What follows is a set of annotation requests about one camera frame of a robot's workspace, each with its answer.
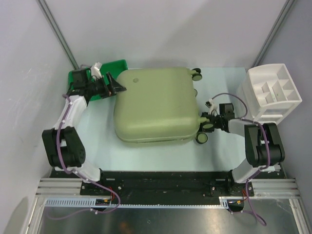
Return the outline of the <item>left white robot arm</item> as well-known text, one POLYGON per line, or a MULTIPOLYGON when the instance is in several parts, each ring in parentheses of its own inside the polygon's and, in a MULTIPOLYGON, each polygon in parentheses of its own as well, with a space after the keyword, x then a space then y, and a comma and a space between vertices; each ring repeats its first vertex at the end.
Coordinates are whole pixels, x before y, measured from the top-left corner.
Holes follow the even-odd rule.
POLYGON ((65 106, 56 124, 42 132, 42 140, 49 164, 67 174, 76 174, 91 182, 91 190, 97 195, 104 194, 108 183, 100 178, 101 169, 88 162, 85 147, 76 131, 82 113, 92 97, 110 98, 126 91, 111 73, 101 72, 102 64, 72 71, 71 82, 65 98, 65 106))

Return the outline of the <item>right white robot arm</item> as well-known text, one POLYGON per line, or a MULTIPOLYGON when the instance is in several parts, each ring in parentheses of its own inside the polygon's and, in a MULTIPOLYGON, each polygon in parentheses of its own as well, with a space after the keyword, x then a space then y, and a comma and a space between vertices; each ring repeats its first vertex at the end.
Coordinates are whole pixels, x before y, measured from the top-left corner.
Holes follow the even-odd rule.
POLYGON ((232 179, 226 181, 225 191, 229 195, 237 195, 242 191, 242 183, 251 180, 261 171, 281 163, 285 159, 285 150, 275 123, 259 123, 243 117, 235 117, 232 103, 219 104, 219 114, 213 102, 207 101, 208 112, 203 112, 203 119, 195 137, 199 144, 200 136, 207 137, 215 129, 244 138, 245 159, 231 170, 232 179))

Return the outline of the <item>olive green hard-shell suitcase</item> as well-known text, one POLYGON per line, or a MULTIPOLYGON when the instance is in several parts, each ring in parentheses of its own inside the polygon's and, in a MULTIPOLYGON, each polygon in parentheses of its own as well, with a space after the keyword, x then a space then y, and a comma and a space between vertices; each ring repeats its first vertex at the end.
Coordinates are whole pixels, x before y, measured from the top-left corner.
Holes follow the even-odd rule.
POLYGON ((201 117, 194 81, 201 69, 144 68, 123 71, 117 82, 126 91, 116 95, 113 121, 125 143, 159 143, 196 136, 201 117))

